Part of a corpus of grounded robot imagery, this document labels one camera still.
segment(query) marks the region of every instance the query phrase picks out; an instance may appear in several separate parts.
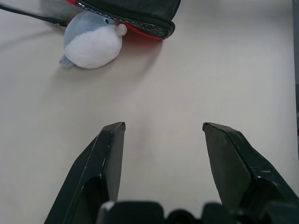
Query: plush toy's nose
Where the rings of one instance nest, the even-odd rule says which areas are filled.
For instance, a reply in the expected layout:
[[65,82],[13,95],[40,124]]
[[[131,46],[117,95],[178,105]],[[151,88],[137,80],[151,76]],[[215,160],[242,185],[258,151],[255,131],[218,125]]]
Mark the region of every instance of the plush toy's nose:
[[124,36],[127,33],[127,27],[125,24],[120,24],[115,27],[116,34],[120,36]]

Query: plush toy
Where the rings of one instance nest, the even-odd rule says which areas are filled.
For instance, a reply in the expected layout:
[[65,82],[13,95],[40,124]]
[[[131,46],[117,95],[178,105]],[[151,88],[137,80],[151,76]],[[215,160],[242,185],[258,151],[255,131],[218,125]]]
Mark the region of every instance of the plush toy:
[[64,36],[64,56],[60,63],[95,69],[114,60],[127,32],[124,24],[92,12],[81,12],[67,26]]

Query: plush toy's flipper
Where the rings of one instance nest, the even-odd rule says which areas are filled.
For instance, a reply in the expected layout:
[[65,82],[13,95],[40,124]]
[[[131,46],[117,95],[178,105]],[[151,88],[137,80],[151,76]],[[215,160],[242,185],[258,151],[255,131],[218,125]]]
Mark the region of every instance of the plush toy's flipper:
[[63,55],[63,57],[61,58],[61,60],[59,61],[61,63],[61,65],[65,68],[71,68],[72,66],[74,66],[75,64],[73,62],[71,62],[65,55]]

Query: black bag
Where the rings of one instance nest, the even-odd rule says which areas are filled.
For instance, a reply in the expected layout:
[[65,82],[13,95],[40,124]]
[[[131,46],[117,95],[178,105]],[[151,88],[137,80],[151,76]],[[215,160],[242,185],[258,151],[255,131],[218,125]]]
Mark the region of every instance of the black bag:
[[[42,7],[42,13],[36,13],[21,9],[23,6],[11,6],[11,0],[0,1],[8,2],[0,2],[0,9],[28,15],[62,27],[66,27],[81,9],[88,10],[124,23],[137,33],[159,40],[166,39],[174,32],[175,25],[171,20],[180,4],[180,0],[40,0],[39,4],[47,7]],[[28,0],[19,0],[19,5],[21,4],[25,7]]]

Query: table surface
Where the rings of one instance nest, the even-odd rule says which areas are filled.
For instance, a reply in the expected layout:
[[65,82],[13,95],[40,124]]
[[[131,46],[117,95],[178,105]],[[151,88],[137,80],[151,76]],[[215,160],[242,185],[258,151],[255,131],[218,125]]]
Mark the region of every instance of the table surface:
[[299,193],[292,1],[183,0],[173,21],[163,42],[128,33],[107,66],[65,70],[63,31],[0,11],[1,223],[43,223],[76,157],[118,121],[120,200],[197,216],[219,201],[205,121],[240,130]]

